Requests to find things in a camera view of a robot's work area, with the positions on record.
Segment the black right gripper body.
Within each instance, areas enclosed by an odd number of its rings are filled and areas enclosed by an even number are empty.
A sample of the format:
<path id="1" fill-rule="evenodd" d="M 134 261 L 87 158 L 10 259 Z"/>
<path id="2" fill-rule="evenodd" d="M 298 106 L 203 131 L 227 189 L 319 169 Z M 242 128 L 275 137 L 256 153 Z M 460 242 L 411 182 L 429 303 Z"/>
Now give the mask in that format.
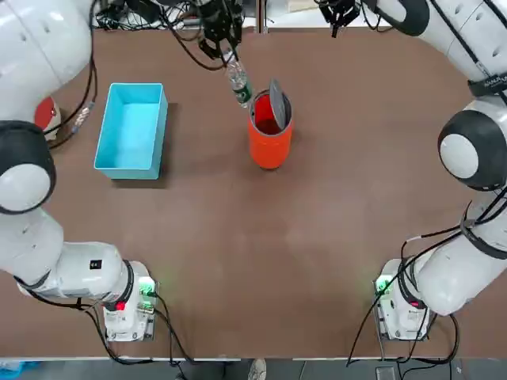
<path id="1" fill-rule="evenodd" d="M 319 1 L 318 8 L 325 20 L 344 19 L 348 13 L 359 14 L 359 6 L 354 0 Z"/>

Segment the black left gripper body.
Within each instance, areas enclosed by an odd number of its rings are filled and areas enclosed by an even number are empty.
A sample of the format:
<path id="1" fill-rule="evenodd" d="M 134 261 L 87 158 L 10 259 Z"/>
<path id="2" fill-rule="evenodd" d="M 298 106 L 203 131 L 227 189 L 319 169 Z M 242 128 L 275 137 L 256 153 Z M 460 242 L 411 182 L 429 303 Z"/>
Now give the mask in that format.
<path id="1" fill-rule="evenodd" d="M 198 1 L 197 10 L 209 40 L 242 38 L 242 1 Z"/>

